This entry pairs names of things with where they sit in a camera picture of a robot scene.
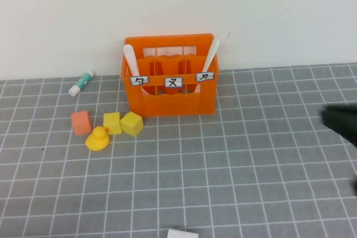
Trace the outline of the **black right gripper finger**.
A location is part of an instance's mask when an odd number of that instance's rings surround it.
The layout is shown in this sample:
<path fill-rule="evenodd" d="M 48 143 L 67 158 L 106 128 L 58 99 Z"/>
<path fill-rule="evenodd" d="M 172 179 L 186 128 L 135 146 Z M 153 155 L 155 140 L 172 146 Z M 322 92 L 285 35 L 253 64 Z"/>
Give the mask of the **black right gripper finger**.
<path fill-rule="evenodd" d="M 323 114 L 329 115 L 356 115 L 356 105 L 327 105 Z"/>
<path fill-rule="evenodd" d="M 329 115 L 320 113 L 324 126 L 333 130 L 356 147 L 356 115 Z"/>

